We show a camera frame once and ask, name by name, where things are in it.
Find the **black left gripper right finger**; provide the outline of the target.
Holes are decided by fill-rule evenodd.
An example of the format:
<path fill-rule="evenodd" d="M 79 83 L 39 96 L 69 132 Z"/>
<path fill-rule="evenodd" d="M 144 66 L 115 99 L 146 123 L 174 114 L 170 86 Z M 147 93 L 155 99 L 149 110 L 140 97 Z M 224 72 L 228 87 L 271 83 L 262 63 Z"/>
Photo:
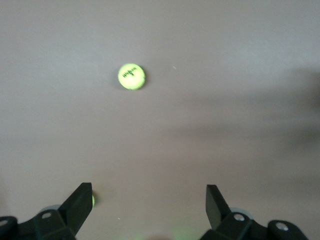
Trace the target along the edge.
<path fill-rule="evenodd" d="M 262 226 L 247 214 L 232 211 L 216 185 L 206 186 L 205 210 L 211 226 L 202 240 L 306 240 L 299 227 L 284 220 Z"/>

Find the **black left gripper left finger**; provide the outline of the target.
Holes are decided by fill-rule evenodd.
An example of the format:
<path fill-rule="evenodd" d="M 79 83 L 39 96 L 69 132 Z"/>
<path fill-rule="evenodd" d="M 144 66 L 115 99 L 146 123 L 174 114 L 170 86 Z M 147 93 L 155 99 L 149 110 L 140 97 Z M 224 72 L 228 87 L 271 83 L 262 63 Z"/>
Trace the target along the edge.
<path fill-rule="evenodd" d="M 14 216 L 2 216 L 0 238 L 2 240 L 75 240 L 92 209 L 92 184 L 83 182 L 57 209 L 42 210 L 22 223 L 19 223 Z"/>

